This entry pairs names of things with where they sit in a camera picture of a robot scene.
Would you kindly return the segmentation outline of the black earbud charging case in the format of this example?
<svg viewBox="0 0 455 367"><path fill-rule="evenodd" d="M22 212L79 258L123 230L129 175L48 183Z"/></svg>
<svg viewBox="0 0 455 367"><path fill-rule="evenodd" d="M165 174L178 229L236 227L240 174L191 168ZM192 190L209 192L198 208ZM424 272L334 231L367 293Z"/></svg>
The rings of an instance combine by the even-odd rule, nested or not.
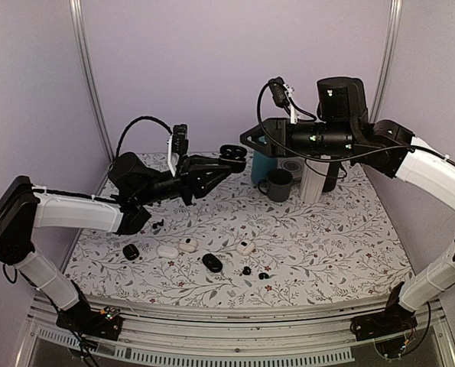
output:
<svg viewBox="0 0 455 367"><path fill-rule="evenodd" d="M219 149L219 162L230 166L233 173L245 170L247 150L239 145L222 145Z"/></svg>

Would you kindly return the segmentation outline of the cream earbud case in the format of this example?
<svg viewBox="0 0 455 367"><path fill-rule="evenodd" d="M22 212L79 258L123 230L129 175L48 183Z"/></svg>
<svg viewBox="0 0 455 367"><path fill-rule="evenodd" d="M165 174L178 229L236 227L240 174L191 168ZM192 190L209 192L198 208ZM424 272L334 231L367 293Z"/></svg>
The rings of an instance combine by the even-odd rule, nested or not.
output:
<svg viewBox="0 0 455 367"><path fill-rule="evenodd" d="M241 241L236 246L236 251L241 256L248 256L255 250L255 244L249 241Z"/></svg>

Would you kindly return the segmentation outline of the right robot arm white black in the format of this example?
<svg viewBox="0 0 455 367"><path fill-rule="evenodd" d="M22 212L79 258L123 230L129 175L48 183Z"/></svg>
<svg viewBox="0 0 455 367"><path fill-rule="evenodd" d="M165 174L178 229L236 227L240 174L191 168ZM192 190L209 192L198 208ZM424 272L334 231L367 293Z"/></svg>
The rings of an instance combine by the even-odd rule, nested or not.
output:
<svg viewBox="0 0 455 367"><path fill-rule="evenodd" d="M301 122L291 88L282 78L271 79L264 87L271 91L275 105L291 116L259 119L257 126L241 134L244 145L272 158L364 164L422 189L455 211L455 162L397 122L369 122L362 80L348 76L318 80L317 112ZM383 333L394 333L408 314L453 285L455 239L425 270L391 292L378 327Z"/></svg>

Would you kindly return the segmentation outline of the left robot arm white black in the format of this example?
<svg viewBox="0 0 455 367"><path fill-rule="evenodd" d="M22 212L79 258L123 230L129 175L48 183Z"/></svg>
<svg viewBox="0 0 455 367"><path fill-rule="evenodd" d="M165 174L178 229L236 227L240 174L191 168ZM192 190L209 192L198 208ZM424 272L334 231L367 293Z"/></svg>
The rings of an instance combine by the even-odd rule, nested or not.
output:
<svg viewBox="0 0 455 367"><path fill-rule="evenodd" d="M96 325L96 315L87 308L79 288L32 243L33 230L63 227L134 235L151 217L147 206L177 198L189 206L245 166L245 151L236 152L228 145L217 158L180 156L165 171L147 167L136 154L127 152L109 171L118 191L109 199L48 190L18 176L0 199L0 262L12 266L66 311L67 320L80 332L88 332Z"/></svg>

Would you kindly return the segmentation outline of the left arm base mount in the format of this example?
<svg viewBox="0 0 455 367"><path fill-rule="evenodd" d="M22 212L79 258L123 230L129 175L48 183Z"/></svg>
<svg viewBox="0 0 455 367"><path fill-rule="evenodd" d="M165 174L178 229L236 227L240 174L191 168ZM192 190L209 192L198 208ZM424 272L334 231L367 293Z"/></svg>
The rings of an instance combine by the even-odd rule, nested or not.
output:
<svg viewBox="0 0 455 367"><path fill-rule="evenodd" d="M123 321L120 316L108 318L104 313L91 310L87 304L76 304L58 313L56 325L76 334L117 341Z"/></svg>

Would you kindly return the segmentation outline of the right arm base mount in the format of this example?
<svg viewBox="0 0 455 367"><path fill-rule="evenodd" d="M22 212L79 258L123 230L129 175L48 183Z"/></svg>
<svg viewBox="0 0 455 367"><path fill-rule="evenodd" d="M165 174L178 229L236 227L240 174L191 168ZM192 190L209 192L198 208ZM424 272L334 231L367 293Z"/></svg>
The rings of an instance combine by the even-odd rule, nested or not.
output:
<svg viewBox="0 0 455 367"><path fill-rule="evenodd" d="M357 341L403 332L418 325L415 312L399 304L399 293L403 286L402 281L392 289L383 311L351 319L349 330Z"/></svg>

